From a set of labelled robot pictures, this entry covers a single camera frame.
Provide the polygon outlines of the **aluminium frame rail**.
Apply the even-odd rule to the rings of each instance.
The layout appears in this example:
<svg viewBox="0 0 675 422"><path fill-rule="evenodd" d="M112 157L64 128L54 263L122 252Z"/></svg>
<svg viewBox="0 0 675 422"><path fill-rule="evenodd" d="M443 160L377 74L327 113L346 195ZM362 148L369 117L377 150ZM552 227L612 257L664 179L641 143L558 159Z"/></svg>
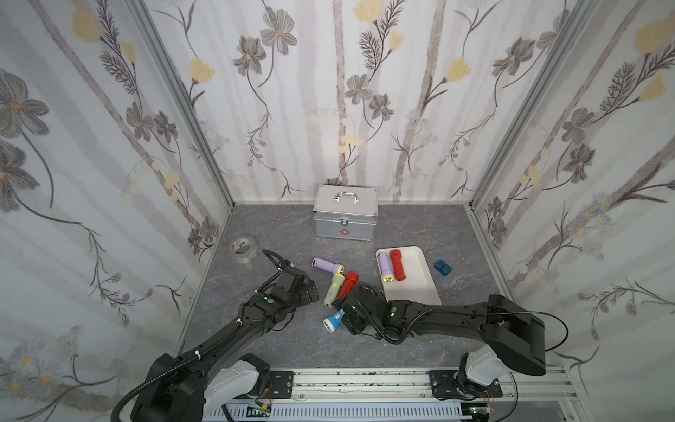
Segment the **aluminium frame rail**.
<svg viewBox="0 0 675 422"><path fill-rule="evenodd" d="M307 411L313 420L449 420L450 409L497 403L508 421L587 421L568 377L559 367L545 376L500 376L476 400L450 397L450 381L473 339L415 338L392 345L345 331L269 332L236 351L207 388L209 417L223 404L270 403Z"/></svg>

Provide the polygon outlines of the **short red flashlight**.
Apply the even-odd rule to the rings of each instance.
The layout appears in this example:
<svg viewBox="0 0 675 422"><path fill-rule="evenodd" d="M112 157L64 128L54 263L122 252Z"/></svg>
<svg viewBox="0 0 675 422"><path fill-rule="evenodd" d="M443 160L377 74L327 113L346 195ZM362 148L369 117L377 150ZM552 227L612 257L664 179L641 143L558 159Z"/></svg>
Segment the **short red flashlight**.
<svg viewBox="0 0 675 422"><path fill-rule="evenodd" d="M399 249L390 251L390 261L397 281L405 281L407 276L404 271L403 255Z"/></svg>

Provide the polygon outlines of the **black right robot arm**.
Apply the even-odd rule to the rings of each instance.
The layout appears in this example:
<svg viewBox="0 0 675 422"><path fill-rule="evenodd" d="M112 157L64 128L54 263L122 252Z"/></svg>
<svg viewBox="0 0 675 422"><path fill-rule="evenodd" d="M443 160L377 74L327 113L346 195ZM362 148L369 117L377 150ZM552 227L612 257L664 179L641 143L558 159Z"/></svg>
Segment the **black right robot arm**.
<svg viewBox="0 0 675 422"><path fill-rule="evenodd" d="M502 295L462 306L388 301L368 286L359 286L334 307L344 312L343 325L353 335L367 328L376 339L400 345L409 337L441 335L481 341L507 372L546 374L545 323Z"/></svg>

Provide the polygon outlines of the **purple flashlight yellow rim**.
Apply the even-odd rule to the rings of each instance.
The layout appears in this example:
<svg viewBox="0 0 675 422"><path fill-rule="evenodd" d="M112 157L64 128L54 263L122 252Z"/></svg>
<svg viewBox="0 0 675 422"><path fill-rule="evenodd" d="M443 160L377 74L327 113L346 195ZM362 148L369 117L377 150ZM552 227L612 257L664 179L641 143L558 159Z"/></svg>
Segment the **purple flashlight yellow rim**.
<svg viewBox="0 0 675 422"><path fill-rule="evenodd" d="M343 274L345 270L345 267L342 264L333 263L329 260L324 260L323 258L318 257L313 258L312 265L314 268L330 274Z"/></svg>

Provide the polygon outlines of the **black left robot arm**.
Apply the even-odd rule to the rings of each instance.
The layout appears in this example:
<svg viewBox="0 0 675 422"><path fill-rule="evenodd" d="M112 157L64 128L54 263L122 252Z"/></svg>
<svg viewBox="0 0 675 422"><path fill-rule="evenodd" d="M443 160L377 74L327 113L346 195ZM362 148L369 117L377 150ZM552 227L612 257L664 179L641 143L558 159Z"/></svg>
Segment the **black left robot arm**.
<svg viewBox="0 0 675 422"><path fill-rule="evenodd" d="M207 410L207 388L223 365L300 307L318 301L316 283L290 266L277 272L267 293L260 288L240 305L237 316L214 336L177 357L162 355L153 362L143 383L112 409L110 420L120 421L124 407L135 401L133 421L200 421Z"/></svg>

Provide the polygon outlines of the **silver metal first-aid case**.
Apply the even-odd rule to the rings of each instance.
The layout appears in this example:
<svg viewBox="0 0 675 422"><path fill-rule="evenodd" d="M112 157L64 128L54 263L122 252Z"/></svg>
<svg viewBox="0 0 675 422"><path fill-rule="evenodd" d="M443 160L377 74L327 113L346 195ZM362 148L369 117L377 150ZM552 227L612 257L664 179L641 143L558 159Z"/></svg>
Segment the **silver metal first-aid case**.
<svg viewBox="0 0 675 422"><path fill-rule="evenodd" d="M320 185L313 207L318 237L373 241L379 216L378 190Z"/></svg>

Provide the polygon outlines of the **small blue block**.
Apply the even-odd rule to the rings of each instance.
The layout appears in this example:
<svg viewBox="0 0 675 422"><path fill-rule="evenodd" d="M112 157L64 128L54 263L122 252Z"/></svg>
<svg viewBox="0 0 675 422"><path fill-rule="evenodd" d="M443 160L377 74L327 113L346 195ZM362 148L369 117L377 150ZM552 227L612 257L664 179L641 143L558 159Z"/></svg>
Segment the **small blue block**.
<svg viewBox="0 0 675 422"><path fill-rule="evenodd" d="M433 264L433 268L439 272L442 276L446 277L451 274L453 267L451 267L445 260L437 260Z"/></svg>

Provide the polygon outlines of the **white plastic tray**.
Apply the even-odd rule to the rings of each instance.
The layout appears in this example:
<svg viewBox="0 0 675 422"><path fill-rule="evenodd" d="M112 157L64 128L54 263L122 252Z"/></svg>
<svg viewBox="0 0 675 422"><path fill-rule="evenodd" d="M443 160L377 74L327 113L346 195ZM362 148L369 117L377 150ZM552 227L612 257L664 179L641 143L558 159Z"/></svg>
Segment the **white plastic tray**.
<svg viewBox="0 0 675 422"><path fill-rule="evenodd" d="M390 302L409 300L427 305L441 305L441 298L432 279L425 255L418 246L379 249L375 253L377 265L377 254L380 251L386 251L390 255L390 251L393 249L399 249L402 252L407 278L405 281L395 280L388 283L383 283L381 280L382 291L387 300Z"/></svg>

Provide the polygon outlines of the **clear packing tape roll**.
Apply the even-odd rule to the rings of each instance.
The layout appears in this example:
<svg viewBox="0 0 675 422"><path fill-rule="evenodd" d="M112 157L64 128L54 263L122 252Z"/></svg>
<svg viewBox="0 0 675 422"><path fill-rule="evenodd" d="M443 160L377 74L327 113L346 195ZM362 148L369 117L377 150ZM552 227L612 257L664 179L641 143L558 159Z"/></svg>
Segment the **clear packing tape roll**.
<svg viewBox="0 0 675 422"><path fill-rule="evenodd" d="M237 264L249 264L258 255L258 244L251 236L237 237L230 243L229 252Z"/></svg>

